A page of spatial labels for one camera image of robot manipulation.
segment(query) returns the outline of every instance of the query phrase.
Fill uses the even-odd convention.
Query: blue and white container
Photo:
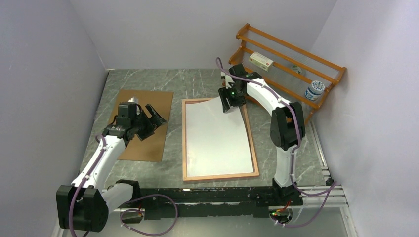
[[[309,100],[317,100],[325,92],[325,88],[323,82],[314,80],[305,91],[305,97]]]

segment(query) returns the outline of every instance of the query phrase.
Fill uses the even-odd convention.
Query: whiteboard
[[[223,113],[220,97],[186,104],[186,175],[188,177],[254,172],[240,109]]]

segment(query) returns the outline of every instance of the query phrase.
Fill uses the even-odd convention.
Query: white wall
[[[0,233],[50,236],[106,78],[68,0],[0,2]]]
[[[348,68],[315,122],[361,237],[419,233],[418,12],[338,0],[312,48]]]
[[[336,0],[71,0],[107,68],[215,68],[247,22],[309,50]]]

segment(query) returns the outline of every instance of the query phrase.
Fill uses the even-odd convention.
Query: brown mat
[[[109,123],[112,122],[114,116],[118,113],[118,104],[120,102],[128,101],[133,96],[138,98],[138,103],[149,117],[150,114],[145,108],[146,104],[151,104],[160,116],[169,121],[173,92],[120,90],[116,98],[112,114],[109,117]],[[140,141],[140,139],[135,136],[118,159],[154,162],[162,161],[167,131],[168,125],[165,124],[157,128],[157,130],[154,131],[154,135],[144,139],[143,141]]]

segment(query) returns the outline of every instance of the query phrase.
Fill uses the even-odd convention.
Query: gray marble surface
[[[86,166],[97,148],[94,136],[107,125],[120,89],[161,90],[174,92],[162,162],[118,160],[109,174],[106,187],[119,179],[137,180],[143,188],[271,185],[276,169],[276,149],[269,137],[270,116],[262,107],[251,102],[247,107],[260,175],[228,181],[182,180],[181,100],[217,97],[220,87],[220,71],[213,69],[111,70],[97,109],[81,169]],[[306,131],[297,153],[296,179],[299,186],[324,185],[318,147],[310,124]]]

